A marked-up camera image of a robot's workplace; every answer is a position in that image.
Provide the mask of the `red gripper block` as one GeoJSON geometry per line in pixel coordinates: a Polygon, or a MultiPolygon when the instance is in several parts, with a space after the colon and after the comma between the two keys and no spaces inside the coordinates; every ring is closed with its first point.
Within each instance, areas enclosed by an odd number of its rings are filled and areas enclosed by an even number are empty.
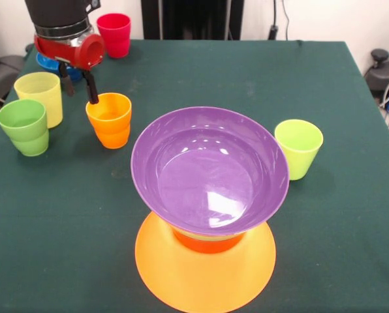
{"type": "Polygon", "coordinates": [[[100,35],[92,33],[74,40],[50,40],[35,35],[34,41],[39,53],[60,61],[61,83],[68,96],[74,95],[74,87],[66,63],[83,70],[82,75],[86,80],[89,102],[91,104],[99,102],[95,79],[89,70],[100,64],[104,57],[104,42],[100,35]]]}

